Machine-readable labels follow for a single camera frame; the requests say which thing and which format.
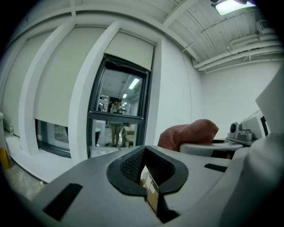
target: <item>white machine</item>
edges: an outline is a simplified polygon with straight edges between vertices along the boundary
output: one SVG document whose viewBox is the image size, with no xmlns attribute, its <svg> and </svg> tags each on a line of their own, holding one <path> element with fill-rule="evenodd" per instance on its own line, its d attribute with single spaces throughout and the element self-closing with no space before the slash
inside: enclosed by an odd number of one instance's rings
<svg viewBox="0 0 284 227">
<path fill-rule="evenodd" d="M 47 227 L 237 227 L 264 225 L 262 216 L 269 222 L 281 217 L 283 74 L 284 67 L 257 99 L 271 134 L 266 137 L 260 111 L 233 123 L 226 143 L 249 147 L 238 149 L 232 160 L 156 146 L 121 149 L 78 163 L 46 185 L 33 203 L 23 198 L 24 205 Z M 156 182 L 152 191 L 140 185 L 145 166 Z M 155 210 L 148 198 L 154 198 Z"/>
<path fill-rule="evenodd" d="M 255 140 L 270 133 L 266 120 L 260 110 L 240 122 L 230 126 L 228 137 L 224 140 L 213 140 L 210 144 L 183 143 L 180 152 L 206 157 L 231 158 L 240 148 L 250 146 Z"/>
</svg>

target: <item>pink towel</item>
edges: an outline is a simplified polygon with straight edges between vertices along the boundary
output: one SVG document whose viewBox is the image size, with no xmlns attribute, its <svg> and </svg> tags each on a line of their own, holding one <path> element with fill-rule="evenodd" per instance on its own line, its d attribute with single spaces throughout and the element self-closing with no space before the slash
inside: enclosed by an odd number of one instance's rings
<svg viewBox="0 0 284 227">
<path fill-rule="evenodd" d="M 160 135 L 158 146 L 179 151 L 181 143 L 209 144 L 219 128 L 210 120 L 200 119 L 189 125 L 176 125 Z"/>
</svg>

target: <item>gray device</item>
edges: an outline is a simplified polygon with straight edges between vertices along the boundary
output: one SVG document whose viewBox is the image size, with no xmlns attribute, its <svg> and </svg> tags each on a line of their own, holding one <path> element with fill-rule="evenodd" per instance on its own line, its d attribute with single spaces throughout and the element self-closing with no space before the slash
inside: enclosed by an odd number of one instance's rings
<svg viewBox="0 0 284 227">
<path fill-rule="evenodd" d="M 182 143 L 179 151 L 210 157 L 214 151 L 229 152 L 250 146 L 257 139 L 264 138 L 269 133 L 266 120 L 262 112 L 258 110 L 242 122 L 232 123 L 226 139 L 213 140 L 210 144 Z"/>
<path fill-rule="evenodd" d="M 279 186 L 284 173 L 283 147 L 284 134 L 271 134 L 249 148 L 239 149 L 232 160 L 188 155 L 156 146 L 122 149 L 77 164 L 49 183 L 29 204 L 29 209 L 37 208 L 35 215 L 44 219 L 47 226 L 237 226 Z M 174 214 L 167 221 L 154 213 L 144 196 L 131 190 L 141 187 L 128 174 L 134 176 L 138 163 L 143 164 L 145 154 L 141 151 L 146 149 L 162 157 L 146 162 L 148 167 L 158 166 L 155 171 L 162 170 L 160 176 L 165 170 L 162 162 L 182 163 L 176 168 L 177 178 L 172 176 L 157 183 L 168 190 L 163 191 L 163 200 L 159 201 L 163 212 L 166 207 L 169 217 Z M 117 182 L 112 182 L 107 174 L 111 165 L 113 173 L 117 173 Z M 132 195 L 120 188 L 123 171 L 122 185 L 128 185 L 124 189 L 129 189 Z M 172 178 L 176 183 L 167 184 Z M 67 192 L 70 184 L 78 186 Z"/>
</svg>

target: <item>roller shade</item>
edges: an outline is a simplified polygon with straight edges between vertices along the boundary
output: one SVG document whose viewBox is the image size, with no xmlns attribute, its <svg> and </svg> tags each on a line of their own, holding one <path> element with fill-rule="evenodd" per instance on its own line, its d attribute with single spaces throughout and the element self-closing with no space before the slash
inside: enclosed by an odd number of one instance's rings
<svg viewBox="0 0 284 227">
<path fill-rule="evenodd" d="M 113 55 L 151 70 L 154 46 L 124 33 L 117 33 L 106 49 Z"/>
<path fill-rule="evenodd" d="M 74 28 L 51 55 L 37 89 L 34 117 L 68 127 L 71 96 L 81 66 L 105 28 Z"/>
<path fill-rule="evenodd" d="M 10 124 L 12 124 L 14 134 L 17 136 L 20 136 L 18 117 L 23 82 L 37 51 L 50 34 L 51 32 L 34 37 L 23 45 L 11 67 L 5 84 L 2 102 L 4 128 L 9 130 Z"/>
</svg>

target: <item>ceiling light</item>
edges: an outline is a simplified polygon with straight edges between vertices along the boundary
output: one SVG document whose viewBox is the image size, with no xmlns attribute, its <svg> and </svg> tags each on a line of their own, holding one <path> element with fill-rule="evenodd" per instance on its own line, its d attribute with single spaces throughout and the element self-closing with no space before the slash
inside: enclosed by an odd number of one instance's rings
<svg viewBox="0 0 284 227">
<path fill-rule="evenodd" d="M 138 78 L 135 78 L 135 79 L 133 80 L 133 82 L 130 84 L 129 89 L 133 89 L 134 86 L 135 86 L 138 82 L 139 82 L 139 79 L 138 79 Z"/>
<path fill-rule="evenodd" d="M 218 3 L 215 5 L 216 10 L 218 13 L 223 16 L 227 13 L 233 12 L 238 9 L 243 9 L 247 7 L 255 6 L 254 4 L 247 2 L 247 4 L 240 4 L 234 0 L 226 0 L 224 2 Z"/>
</svg>

